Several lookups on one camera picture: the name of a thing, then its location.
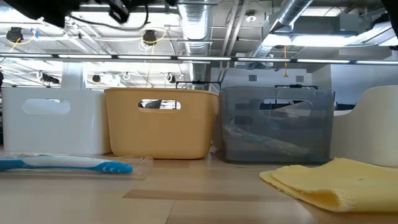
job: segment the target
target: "tan storage bin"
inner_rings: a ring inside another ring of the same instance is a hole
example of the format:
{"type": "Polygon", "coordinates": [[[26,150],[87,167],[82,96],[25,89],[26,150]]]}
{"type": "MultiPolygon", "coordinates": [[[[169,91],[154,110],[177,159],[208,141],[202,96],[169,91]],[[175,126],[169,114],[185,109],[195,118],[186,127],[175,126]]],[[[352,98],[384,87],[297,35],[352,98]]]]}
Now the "tan storage bin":
{"type": "Polygon", "coordinates": [[[117,156],[199,159],[210,149],[218,95],[199,90],[105,90],[111,148],[117,156]],[[144,99],[177,100],[180,110],[139,108],[144,99]]]}

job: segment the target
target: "yellow cloth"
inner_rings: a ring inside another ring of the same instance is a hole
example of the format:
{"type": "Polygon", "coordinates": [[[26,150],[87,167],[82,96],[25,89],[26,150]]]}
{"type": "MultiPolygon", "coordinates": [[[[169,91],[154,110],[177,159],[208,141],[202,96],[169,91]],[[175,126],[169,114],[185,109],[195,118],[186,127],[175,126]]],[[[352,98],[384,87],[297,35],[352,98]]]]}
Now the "yellow cloth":
{"type": "Polygon", "coordinates": [[[336,158],[320,167],[285,166],[260,177],[334,212],[398,212],[398,169],[336,158]]]}

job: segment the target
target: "wall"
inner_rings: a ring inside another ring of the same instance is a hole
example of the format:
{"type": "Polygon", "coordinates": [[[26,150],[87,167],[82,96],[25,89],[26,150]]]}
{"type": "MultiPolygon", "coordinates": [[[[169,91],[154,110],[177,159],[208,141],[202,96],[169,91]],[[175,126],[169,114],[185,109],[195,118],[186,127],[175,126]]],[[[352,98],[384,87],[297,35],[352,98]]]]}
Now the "wall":
{"type": "MultiPolygon", "coordinates": [[[[211,70],[211,79],[217,80],[219,74],[219,68],[213,68],[211,70]]],[[[303,75],[304,82],[302,85],[312,85],[311,74],[307,73],[306,69],[288,69],[287,73],[289,77],[284,77],[285,70],[245,70],[230,68],[227,71],[222,87],[231,86],[262,86],[262,87],[275,87],[275,85],[290,85],[296,84],[296,75],[303,75]],[[257,75],[256,82],[249,82],[249,75],[257,75]]]]}
{"type": "Polygon", "coordinates": [[[366,90],[385,85],[398,85],[397,66],[331,66],[331,86],[338,103],[355,104],[366,90]]]}
{"type": "Polygon", "coordinates": [[[312,85],[320,90],[331,90],[331,65],[326,65],[312,73],[312,85]]]}

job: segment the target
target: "storage bin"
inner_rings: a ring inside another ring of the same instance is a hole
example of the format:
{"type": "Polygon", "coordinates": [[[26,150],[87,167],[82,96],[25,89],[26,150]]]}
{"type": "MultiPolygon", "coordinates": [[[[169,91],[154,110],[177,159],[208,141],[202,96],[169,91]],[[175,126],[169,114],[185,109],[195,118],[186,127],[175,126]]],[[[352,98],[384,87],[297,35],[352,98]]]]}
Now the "storage bin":
{"type": "Polygon", "coordinates": [[[218,95],[208,91],[105,90],[111,149],[117,156],[198,159],[210,149],[218,95]],[[141,108],[142,100],[172,100],[179,110],[141,108]]]}
{"type": "Polygon", "coordinates": [[[110,152],[103,92],[9,87],[2,108],[6,152],[110,152]]]}
{"type": "Polygon", "coordinates": [[[327,162],[333,100],[334,92],[326,90],[224,88],[213,137],[215,153],[237,163],[327,162]]]}
{"type": "Polygon", "coordinates": [[[353,110],[335,111],[331,159],[398,166],[398,86],[366,90],[353,110]]]}

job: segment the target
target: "toothbrush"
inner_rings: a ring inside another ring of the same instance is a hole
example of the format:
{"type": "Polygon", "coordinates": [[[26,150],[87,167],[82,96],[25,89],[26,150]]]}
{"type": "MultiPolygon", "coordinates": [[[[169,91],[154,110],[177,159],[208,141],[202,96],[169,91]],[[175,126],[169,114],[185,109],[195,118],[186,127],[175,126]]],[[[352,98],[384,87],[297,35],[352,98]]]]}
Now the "toothbrush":
{"type": "Polygon", "coordinates": [[[0,171],[11,169],[79,169],[107,174],[130,174],[133,168],[121,162],[77,156],[0,158],[0,171]]]}

